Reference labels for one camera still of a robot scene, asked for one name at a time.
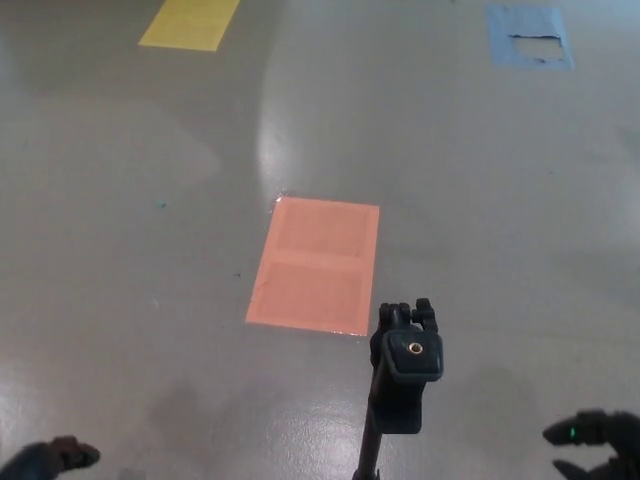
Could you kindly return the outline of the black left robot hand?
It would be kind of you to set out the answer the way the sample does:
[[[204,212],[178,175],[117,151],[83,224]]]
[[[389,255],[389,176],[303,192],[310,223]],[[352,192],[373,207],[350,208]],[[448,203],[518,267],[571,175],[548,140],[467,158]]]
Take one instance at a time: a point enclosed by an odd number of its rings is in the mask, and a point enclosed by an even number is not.
[[[1,480],[52,480],[90,468],[100,458],[97,448],[74,436],[55,437],[22,448],[1,467]]]

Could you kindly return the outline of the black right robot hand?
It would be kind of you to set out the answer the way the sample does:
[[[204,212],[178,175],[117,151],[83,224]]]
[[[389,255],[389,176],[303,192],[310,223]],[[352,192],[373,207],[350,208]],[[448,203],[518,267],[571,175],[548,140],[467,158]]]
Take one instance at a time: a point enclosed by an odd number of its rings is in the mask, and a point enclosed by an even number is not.
[[[574,463],[552,462],[564,479],[638,479],[639,417],[626,411],[581,410],[545,428],[543,438],[555,447],[609,445],[615,452],[606,463],[585,470]]]

